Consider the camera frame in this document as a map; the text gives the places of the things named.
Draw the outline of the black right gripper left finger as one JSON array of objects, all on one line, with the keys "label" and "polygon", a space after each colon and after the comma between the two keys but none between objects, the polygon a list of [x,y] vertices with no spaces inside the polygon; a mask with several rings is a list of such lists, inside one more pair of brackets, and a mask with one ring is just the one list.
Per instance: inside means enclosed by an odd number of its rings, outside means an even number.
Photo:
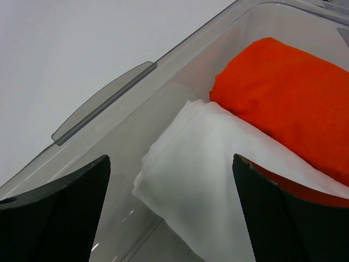
[{"label": "black right gripper left finger", "polygon": [[103,155],[1,200],[1,261],[89,261],[110,174]]}]

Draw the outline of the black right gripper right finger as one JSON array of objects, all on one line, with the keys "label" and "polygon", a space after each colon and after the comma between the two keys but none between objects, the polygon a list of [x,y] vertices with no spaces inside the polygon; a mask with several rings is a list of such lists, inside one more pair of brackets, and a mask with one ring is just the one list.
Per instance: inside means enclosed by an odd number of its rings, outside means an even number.
[{"label": "black right gripper right finger", "polygon": [[256,261],[348,261],[348,199],[239,154],[232,171]]}]

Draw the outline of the white t shirt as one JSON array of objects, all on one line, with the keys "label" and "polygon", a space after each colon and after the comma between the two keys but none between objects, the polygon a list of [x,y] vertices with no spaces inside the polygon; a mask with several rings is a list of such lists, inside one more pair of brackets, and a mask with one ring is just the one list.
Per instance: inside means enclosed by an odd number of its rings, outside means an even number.
[{"label": "white t shirt", "polygon": [[205,261],[254,261],[234,182],[238,153],[320,192],[348,188],[217,103],[188,101],[142,158],[133,195]]}]

